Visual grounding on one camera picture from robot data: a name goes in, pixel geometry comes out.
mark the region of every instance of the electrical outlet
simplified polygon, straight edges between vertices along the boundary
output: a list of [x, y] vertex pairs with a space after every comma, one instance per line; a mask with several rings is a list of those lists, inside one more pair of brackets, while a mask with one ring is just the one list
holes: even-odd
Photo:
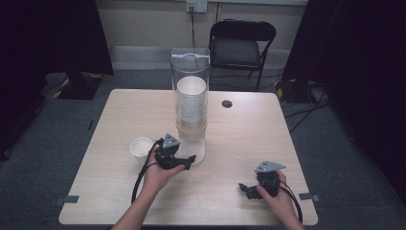
[[207, 1], [186, 1], [186, 12], [207, 12]]

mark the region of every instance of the wooden table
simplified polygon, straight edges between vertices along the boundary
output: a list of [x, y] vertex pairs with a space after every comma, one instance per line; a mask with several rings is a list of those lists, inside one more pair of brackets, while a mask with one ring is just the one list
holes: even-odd
[[[223, 107], [224, 100], [233, 106]], [[142, 168], [129, 151], [131, 142], [142, 136], [155, 141], [166, 133], [177, 137], [171, 90], [113, 90], [69, 193], [79, 200], [64, 204], [59, 221], [116, 223], [130, 205]], [[145, 225], [280, 224], [264, 200], [249, 200], [238, 187], [258, 184], [254, 168], [263, 160], [286, 165], [282, 171], [298, 199], [298, 194], [308, 193], [277, 97], [210, 91], [205, 159], [169, 181], [149, 209]], [[304, 224], [316, 224], [312, 200], [299, 202]]]

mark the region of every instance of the chair backrest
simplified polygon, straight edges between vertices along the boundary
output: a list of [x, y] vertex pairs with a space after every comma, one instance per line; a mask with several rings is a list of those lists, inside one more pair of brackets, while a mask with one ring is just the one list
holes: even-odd
[[210, 43], [212, 43], [213, 37], [216, 36], [272, 42], [276, 34], [275, 27], [267, 22], [229, 18], [221, 20], [212, 26]]

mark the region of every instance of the gray carpet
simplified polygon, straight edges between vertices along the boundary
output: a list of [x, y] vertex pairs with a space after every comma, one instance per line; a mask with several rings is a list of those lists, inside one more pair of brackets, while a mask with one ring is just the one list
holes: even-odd
[[[279, 73], [267, 70], [264, 76]], [[256, 82], [256, 78], [225, 77], [231, 75], [228, 72], [215, 74], [219, 77], [211, 80], [210, 90], [252, 91]], [[47, 76], [45, 89], [63, 78], [63, 74]], [[261, 85], [268, 86], [276, 78], [265, 78]], [[68, 195], [108, 95], [115, 88], [171, 89], [170, 70], [117, 70], [114, 77], [104, 78], [92, 101], [56, 100], [57, 87], [45, 91], [42, 109], [11, 148], [11, 159], [0, 162], [1, 230], [108, 229], [63, 226], [58, 222], [61, 206], [54, 203]], [[311, 88], [317, 98], [323, 96], [323, 87]], [[271, 86], [260, 91], [275, 93]], [[288, 116], [309, 104], [281, 103], [281, 107]], [[292, 129], [305, 114], [287, 118], [288, 127]], [[321, 199], [315, 202], [319, 223], [307, 229], [405, 228], [405, 207], [375, 164], [350, 140], [346, 122], [330, 104], [313, 111], [291, 135], [308, 188]]]

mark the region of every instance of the small white bowl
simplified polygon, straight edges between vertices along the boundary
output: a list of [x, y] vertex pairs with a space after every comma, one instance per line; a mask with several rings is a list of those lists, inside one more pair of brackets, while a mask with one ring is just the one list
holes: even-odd
[[141, 165], [144, 165], [147, 160], [148, 152], [152, 148], [153, 142], [147, 137], [140, 137], [135, 139], [129, 147], [131, 154], [137, 158]]

